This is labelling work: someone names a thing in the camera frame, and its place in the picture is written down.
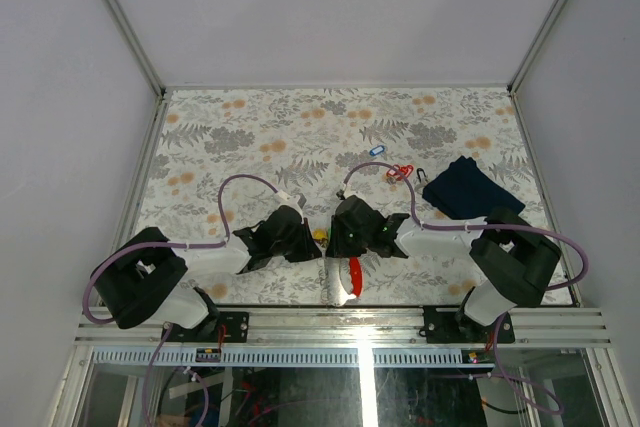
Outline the yellow key tag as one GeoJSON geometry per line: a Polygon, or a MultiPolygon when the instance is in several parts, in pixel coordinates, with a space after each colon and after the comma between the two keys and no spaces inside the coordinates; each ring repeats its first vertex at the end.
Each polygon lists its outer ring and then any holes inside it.
{"type": "Polygon", "coordinates": [[[328,239],[328,234],[326,231],[321,230],[321,229],[317,229],[313,232],[312,234],[313,238],[315,240],[321,241],[321,240],[327,240],[328,239]]]}

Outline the metal key holder red handle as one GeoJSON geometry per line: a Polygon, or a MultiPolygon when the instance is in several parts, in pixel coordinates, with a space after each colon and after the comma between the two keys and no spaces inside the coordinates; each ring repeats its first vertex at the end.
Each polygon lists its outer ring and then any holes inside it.
{"type": "Polygon", "coordinates": [[[329,307],[355,305],[359,297],[354,293],[347,259],[323,259],[324,283],[323,299],[329,307]]]}

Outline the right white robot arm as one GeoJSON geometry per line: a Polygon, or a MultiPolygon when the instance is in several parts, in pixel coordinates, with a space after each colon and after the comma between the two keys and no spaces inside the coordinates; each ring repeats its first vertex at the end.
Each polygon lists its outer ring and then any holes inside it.
{"type": "Polygon", "coordinates": [[[511,210],[497,207],[488,216],[463,223],[443,220],[421,226],[408,213],[383,216],[351,195],[331,218],[327,259],[444,255],[473,260],[485,280],[464,297],[455,314],[458,334],[478,341],[514,307],[537,307],[550,284],[561,250],[511,210]]]}

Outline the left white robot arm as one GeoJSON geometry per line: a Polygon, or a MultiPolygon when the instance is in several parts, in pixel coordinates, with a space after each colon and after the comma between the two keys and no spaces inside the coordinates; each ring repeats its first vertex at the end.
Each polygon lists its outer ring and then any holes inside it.
{"type": "Polygon", "coordinates": [[[114,322],[123,330],[154,318],[204,342],[219,328],[217,308],[204,288],[208,277],[253,273],[276,258],[305,263],[321,256],[308,220],[288,205],[233,231],[220,245],[171,242],[149,227],[92,272],[83,311],[95,324],[114,322]]]}

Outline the red key tags bunch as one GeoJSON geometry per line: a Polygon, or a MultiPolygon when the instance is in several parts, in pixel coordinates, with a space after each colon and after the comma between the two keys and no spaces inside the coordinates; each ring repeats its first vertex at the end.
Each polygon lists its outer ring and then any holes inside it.
{"type": "Polygon", "coordinates": [[[385,177],[388,183],[396,183],[408,180],[414,172],[414,166],[411,164],[398,165],[394,164],[387,170],[385,177]]]}

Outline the blue key tag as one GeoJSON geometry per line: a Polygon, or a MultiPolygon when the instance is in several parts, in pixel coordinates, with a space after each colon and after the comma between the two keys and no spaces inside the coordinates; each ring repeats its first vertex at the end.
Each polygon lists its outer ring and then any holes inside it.
{"type": "Polygon", "coordinates": [[[383,145],[378,145],[378,146],[376,146],[376,147],[372,148],[372,149],[369,151],[369,154],[370,154],[371,156],[375,157],[375,156],[378,156],[378,155],[380,155],[380,154],[384,153],[384,152],[385,152],[385,150],[386,150],[386,148],[385,148],[383,145]]]}

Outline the dark blue cloth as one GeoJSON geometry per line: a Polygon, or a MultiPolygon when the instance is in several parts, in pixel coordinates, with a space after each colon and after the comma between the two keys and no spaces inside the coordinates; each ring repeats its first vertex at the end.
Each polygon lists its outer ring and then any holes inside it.
{"type": "Polygon", "coordinates": [[[525,204],[486,176],[474,159],[459,157],[430,181],[421,197],[453,220],[489,215],[504,207],[520,214],[525,204]]]}

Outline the aluminium front rail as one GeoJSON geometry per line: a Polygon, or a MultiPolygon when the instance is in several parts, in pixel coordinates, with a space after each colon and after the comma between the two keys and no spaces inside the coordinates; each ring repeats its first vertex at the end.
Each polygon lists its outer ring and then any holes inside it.
{"type": "MultiPolygon", "coordinates": [[[[246,312],[251,347],[347,347],[368,340],[380,347],[439,345],[420,335],[424,307],[225,307],[246,312]]],[[[516,308],[502,332],[514,347],[610,348],[613,336],[597,308],[516,308]]]]}

